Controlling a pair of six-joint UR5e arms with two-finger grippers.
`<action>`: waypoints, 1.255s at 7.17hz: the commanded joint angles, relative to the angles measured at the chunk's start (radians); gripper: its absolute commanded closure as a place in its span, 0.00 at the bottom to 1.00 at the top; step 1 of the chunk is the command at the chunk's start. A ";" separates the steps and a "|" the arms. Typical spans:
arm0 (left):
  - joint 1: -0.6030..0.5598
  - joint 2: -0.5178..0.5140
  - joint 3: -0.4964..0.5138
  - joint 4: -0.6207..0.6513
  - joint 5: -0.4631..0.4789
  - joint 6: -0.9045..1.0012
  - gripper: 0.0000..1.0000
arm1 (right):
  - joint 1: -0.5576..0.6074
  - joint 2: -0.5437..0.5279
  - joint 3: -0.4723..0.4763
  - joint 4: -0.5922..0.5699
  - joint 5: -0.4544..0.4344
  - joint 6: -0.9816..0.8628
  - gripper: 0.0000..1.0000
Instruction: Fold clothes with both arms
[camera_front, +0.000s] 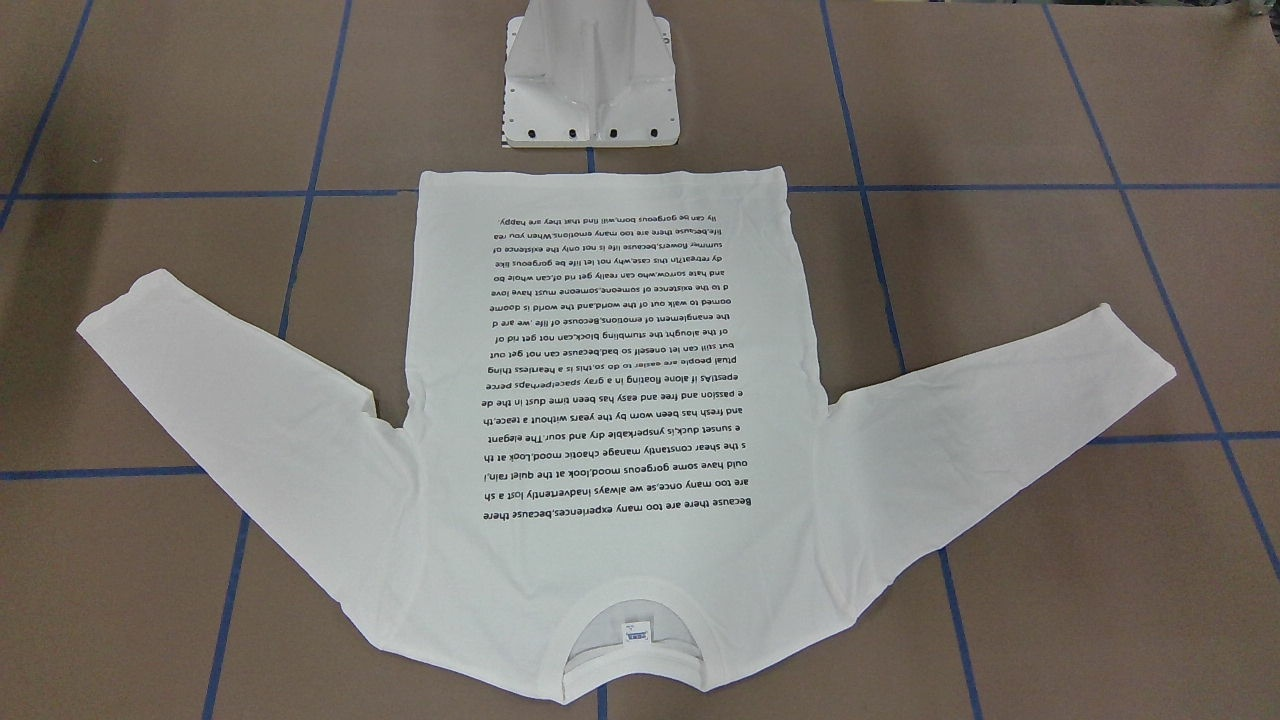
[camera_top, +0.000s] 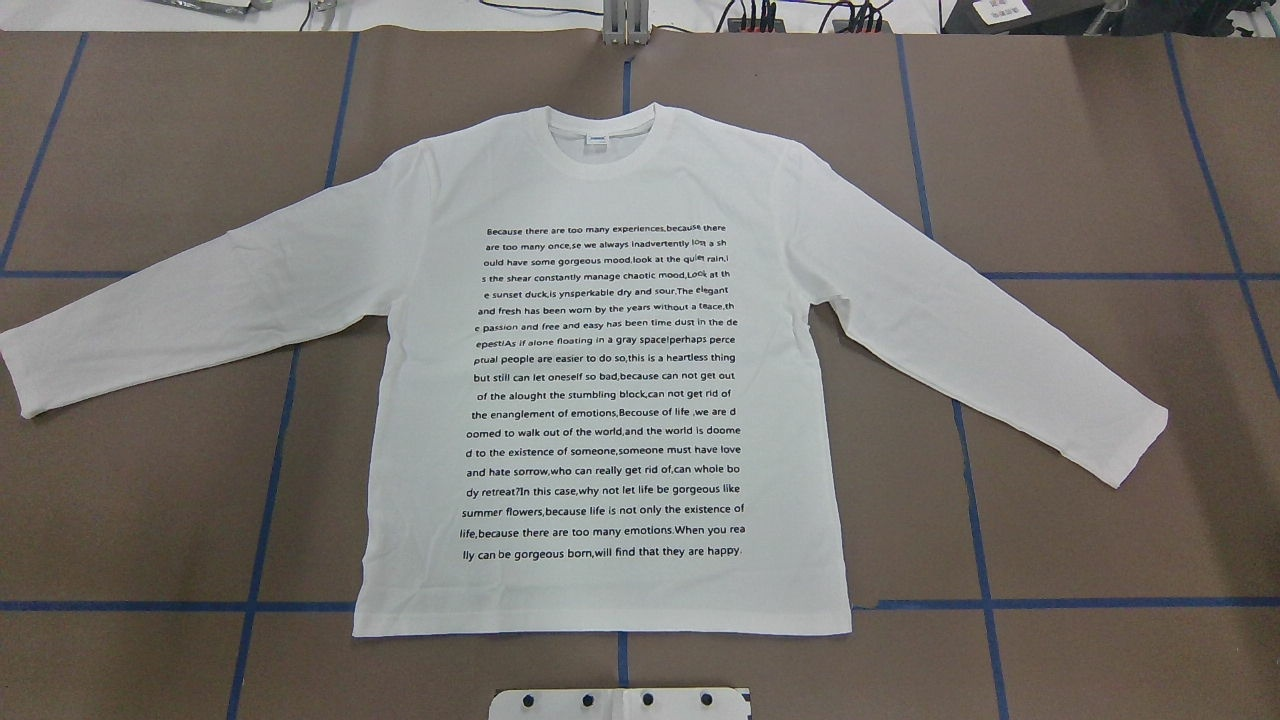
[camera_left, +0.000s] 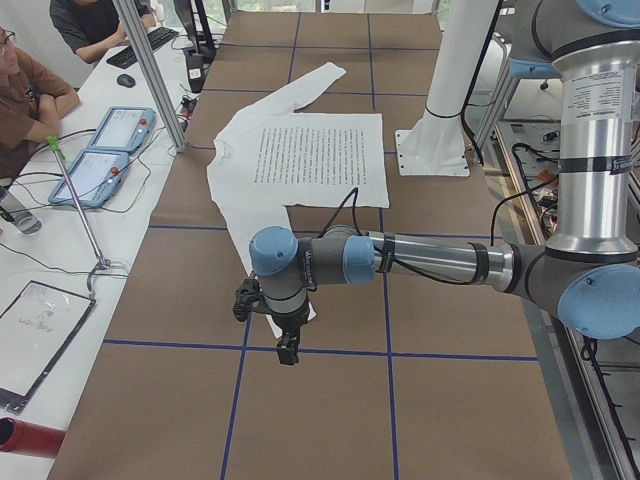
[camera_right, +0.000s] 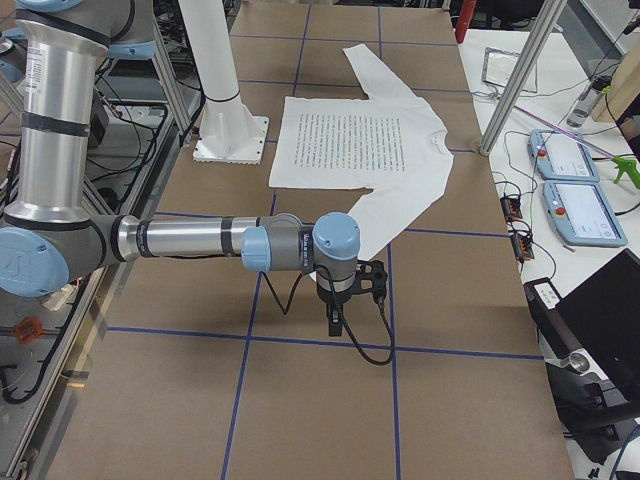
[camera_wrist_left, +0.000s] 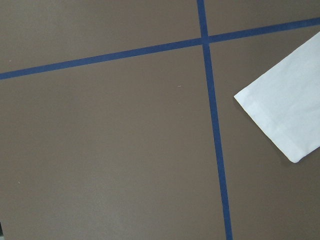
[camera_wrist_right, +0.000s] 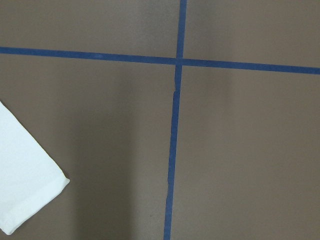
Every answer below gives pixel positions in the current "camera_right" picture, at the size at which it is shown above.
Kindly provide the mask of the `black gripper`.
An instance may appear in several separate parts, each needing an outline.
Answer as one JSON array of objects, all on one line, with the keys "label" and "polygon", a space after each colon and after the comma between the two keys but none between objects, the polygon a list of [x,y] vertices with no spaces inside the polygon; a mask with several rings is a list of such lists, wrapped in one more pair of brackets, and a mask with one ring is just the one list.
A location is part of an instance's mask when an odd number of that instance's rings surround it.
[{"label": "black gripper", "polygon": [[339,314],[343,312],[343,305],[350,299],[350,292],[348,290],[332,292],[318,286],[317,294],[326,306],[327,319],[330,321],[328,325],[328,335],[339,336]]}]

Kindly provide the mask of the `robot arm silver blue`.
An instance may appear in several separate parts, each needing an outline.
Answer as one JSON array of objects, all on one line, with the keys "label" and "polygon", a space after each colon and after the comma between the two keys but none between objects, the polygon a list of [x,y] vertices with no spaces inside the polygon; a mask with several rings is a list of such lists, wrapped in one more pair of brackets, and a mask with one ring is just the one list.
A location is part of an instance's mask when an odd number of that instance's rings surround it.
[{"label": "robot arm silver blue", "polygon": [[344,304],[364,272],[360,231],[332,212],[205,221],[92,215],[82,206],[96,62],[156,50],[148,1],[20,1],[28,53],[17,196],[1,230],[1,286],[40,297],[99,268],[139,258],[239,258],[251,271],[314,273],[329,332],[349,330]]}]

